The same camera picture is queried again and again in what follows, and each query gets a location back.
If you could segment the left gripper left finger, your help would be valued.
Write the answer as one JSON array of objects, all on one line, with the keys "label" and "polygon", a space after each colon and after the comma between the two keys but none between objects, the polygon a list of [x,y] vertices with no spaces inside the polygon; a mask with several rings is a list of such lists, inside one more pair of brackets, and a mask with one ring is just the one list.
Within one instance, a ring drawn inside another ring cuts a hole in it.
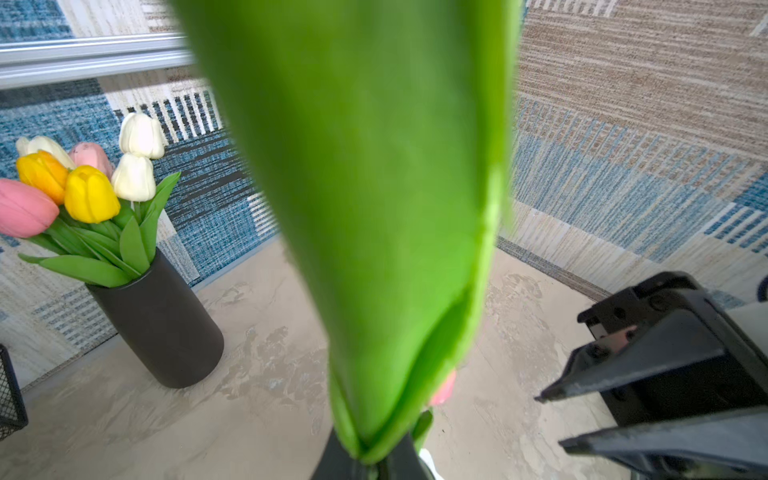
[{"label": "left gripper left finger", "polygon": [[368,473],[368,467],[350,456],[332,429],[310,479],[364,480]]}]

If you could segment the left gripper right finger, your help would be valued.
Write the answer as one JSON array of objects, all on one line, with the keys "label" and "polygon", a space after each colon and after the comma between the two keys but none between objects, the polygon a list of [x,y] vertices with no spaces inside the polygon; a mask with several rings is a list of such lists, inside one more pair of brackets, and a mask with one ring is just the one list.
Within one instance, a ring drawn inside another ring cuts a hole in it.
[{"label": "left gripper right finger", "polygon": [[435,476],[419,457],[410,434],[377,464],[379,480],[434,480]]}]

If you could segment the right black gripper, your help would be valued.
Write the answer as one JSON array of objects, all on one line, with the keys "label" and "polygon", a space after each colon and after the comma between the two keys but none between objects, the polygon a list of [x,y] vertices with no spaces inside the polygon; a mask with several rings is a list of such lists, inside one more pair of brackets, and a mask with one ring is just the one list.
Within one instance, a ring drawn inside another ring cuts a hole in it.
[{"label": "right black gripper", "polygon": [[598,393],[637,425],[562,440],[566,453],[638,474],[767,472],[767,357],[690,275],[655,275],[577,320],[594,341],[535,400]]}]

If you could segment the black cylindrical vase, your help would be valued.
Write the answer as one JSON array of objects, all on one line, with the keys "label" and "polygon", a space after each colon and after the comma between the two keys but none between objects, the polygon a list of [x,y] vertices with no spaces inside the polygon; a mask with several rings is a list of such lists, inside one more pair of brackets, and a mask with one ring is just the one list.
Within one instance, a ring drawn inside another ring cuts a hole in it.
[{"label": "black cylindrical vase", "polygon": [[161,250],[140,278],[120,287],[87,289],[161,385],[190,387],[219,364],[222,331]]}]

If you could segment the cream white tulip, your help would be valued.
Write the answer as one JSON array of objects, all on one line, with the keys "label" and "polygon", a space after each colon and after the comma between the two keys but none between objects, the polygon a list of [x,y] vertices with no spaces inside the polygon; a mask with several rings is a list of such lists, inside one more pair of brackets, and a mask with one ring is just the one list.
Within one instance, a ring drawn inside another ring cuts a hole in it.
[{"label": "cream white tulip", "polygon": [[165,136],[161,123],[144,113],[131,112],[121,123],[119,148],[133,154],[157,160],[165,154]]}]

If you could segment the light pink tulip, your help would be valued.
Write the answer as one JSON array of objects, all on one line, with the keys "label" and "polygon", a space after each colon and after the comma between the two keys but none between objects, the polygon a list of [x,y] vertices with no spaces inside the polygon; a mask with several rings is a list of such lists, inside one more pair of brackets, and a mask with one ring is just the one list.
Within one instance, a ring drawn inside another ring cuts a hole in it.
[{"label": "light pink tulip", "polygon": [[100,170],[108,178],[111,178],[114,166],[109,161],[104,149],[92,142],[80,142],[72,147],[69,152],[76,167],[90,166]]}]

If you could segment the orange yellow tulip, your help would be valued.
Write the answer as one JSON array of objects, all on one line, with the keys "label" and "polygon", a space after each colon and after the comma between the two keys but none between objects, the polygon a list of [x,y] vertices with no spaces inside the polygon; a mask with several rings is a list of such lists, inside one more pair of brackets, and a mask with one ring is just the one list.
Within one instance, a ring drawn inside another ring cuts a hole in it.
[{"label": "orange yellow tulip", "polygon": [[39,150],[22,156],[16,161],[16,169],[22,183],[42,191],[55,204],[64,204],[70,171],[51,153]]}]

